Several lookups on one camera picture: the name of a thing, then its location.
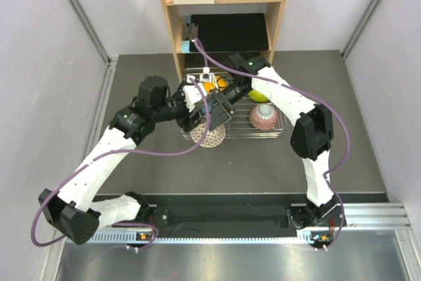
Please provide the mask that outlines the orange bowl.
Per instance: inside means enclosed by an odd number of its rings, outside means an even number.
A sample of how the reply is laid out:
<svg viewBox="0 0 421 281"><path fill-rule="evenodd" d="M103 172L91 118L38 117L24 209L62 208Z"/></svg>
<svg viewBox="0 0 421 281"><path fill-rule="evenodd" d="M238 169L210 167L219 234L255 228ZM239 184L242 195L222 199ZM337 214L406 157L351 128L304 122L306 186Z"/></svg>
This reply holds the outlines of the orange bowl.
<svg viewBox="0 0 421 281"><path fill-rule="evenodd" d="M205 90L207 93L209 93L212 90L224 90L227 88L229 84L229 80L224 76L217 76L216 82L205 82L203 84Z"/></svg>

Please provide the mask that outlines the green bowl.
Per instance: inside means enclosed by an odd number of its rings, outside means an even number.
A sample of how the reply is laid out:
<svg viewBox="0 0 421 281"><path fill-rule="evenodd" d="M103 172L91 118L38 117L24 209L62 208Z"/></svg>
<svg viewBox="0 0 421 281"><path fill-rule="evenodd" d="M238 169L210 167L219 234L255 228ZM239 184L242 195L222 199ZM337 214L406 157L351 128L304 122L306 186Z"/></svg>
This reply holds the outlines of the green bowl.
<svg viewBox="0 0 421 281"><path fill-rule="evenodd" d="M257 102L257 103L266 103L268 101L268 98L262 94L261 92L252 89L249 93L248 96L250 99L252 99L253 101Z"/></svg>

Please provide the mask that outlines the patterned white floral bowl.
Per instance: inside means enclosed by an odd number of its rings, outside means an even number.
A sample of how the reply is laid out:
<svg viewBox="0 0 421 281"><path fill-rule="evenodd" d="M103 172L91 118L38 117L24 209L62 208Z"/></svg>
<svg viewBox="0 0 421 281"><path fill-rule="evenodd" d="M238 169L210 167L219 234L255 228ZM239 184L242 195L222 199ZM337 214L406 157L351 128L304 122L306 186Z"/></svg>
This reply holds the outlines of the patterned white floral bowl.
<svg viewBox="0 0 421 281"><path fill-rule="evenodd" d="M259 130L270 130L278 121L276 109L266 103L254 106L249 114L250 123Z"/></svg>

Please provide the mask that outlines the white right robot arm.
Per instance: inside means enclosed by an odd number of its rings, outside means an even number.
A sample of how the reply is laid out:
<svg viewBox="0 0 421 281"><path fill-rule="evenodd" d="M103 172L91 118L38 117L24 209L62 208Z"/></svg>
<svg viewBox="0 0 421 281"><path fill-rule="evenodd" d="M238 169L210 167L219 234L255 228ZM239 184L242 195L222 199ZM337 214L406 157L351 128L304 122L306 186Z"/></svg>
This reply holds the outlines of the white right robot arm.
<svg viewBox="0 0 421 281"><path fill-rule="evenodd" d="M297 229L323 225L334 207L329 170L333 111L315 96L290 86L262 57L247 61L235 53L228 65L212 63L233 76L232 83L223 91L230 103L253 89L267 97L290 121L293 126L290 145L305 170L307 205L287 208L288 221Z"/></svg>

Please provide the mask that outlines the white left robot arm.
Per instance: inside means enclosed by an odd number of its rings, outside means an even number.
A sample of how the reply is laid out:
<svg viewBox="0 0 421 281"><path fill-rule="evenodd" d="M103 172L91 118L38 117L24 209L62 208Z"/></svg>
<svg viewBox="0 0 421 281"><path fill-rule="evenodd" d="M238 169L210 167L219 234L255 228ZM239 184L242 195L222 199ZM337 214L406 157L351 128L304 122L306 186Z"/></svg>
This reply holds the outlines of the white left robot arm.
<svg viewBox="0 0 421 281"><path fill-rule="evenodd" d="M203 84L191 77L173 95L168 82L160 76L148 76L139 85L132 102L119 110L92 152L78 169L54 190L39 195L37 216L77 245L86 243L100 228L130 221L144 225L149 210L136 193L114 199L94 200L101 186L129 153L139 153L139 144L155 130L159 122L183 122L198 102L207 100Z"/></svg>

